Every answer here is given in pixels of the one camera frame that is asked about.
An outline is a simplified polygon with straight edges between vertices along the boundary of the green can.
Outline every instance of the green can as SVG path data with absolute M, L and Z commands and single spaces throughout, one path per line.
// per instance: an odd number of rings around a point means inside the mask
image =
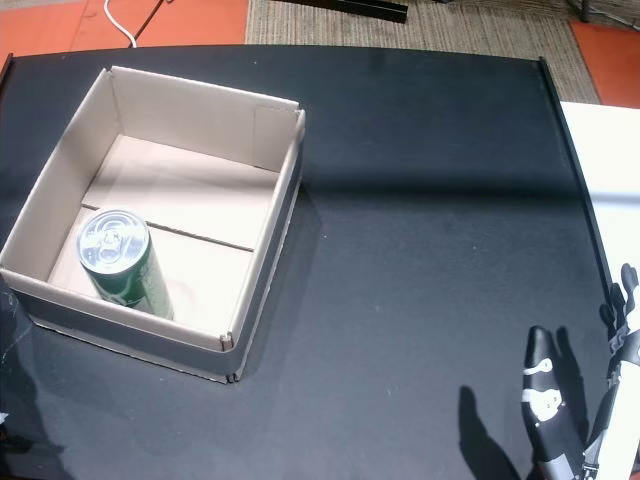
M 172 319 L 173 308 L 145 221 L 126 210 L 99 210 L 78 233 L 80 263 L 100 296 Z

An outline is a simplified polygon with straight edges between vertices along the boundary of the cable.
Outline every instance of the cable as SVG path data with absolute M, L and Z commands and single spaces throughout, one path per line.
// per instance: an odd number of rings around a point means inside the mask
M 109 12 L 109 0 L 104 0 L 104 13 L 109 19 L 113 26 L 120 30 L 131 42 L 131 46 L 133 48 L 137 48 L 138 44 L 136 43 L 136 39 L 131 35 L 122 25 L 120 25 L 113 16 L 111 16 L 111 12 Z

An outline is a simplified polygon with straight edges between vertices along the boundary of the can rim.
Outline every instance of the can rim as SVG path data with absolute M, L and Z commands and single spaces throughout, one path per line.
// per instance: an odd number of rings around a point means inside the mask
M 105 269 L 96 268 L 95 265 L 90 265 L 85 262 L 84 256 L 82 255 L 82 253 L 80 253 L 80 239 L 83 237 L 83 234 L 86 232 L 87 227 L 91 225 L 91 223 L 95 219 L 110 213 L 121 213 L 121 214 L 124 213 L 138 220 L 140 222 L 140 225 L 144 229 L 144 246 L 140 249 L 140 251 L 135 257 L 133 257 L 131 260 L 123 264 L 123 268 L 118 270 L 107 271 Z M 149 226 L 147 225 L 147 222 L 145 222 L 145 220 L 137 213 L 134 213 L 131 210 L 127 210 L 125 208 L 100 208 L 96 210 L 94 213 L 92 213 L 89 216 L 89 218 L 87 218 L 84 221 L 82 228 L 80 229 L 80 231 L 78 232 L 78 235 L 76 236 L 76 252 L 78 254 L 78 259 L 80 260 L 80 263 L 86 270 L 92 273 L 100 274 L 100 275 L 118 275 L 126 272 L 127 270 L 130 270 L 140 261 L 140 259 L 144 256 L 144 254 L 149 248 L 150 240 L 151 240 L 151 235 L 149 233 Z

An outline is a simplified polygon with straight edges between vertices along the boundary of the open cardboard box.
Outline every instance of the open cardboard box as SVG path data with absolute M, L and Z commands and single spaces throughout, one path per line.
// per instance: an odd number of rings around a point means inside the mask
M 103 70 L 0 253 L 33 320 L 206 378 L 239 378 L 300 181 L 296 102 L 149 72 Z M 142 216 L 173 320 L 100 299 L 75 250 L 94 210 Z

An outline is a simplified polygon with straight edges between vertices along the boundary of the orange floor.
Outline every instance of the orange floor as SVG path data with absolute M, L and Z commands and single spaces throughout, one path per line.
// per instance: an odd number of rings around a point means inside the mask
M 107 20 L 103 0 L 0 11 L 0 58 L 123 48 L 129 44 Z M 110 0 L 114 18 L 137 32 L 157 0 Z M 248 0 L 163 2 L 139 38 L 140 46 L 242 44 Z
M 640 108 L 640 33 L 580 22 L 571 28 L 602 103 Z

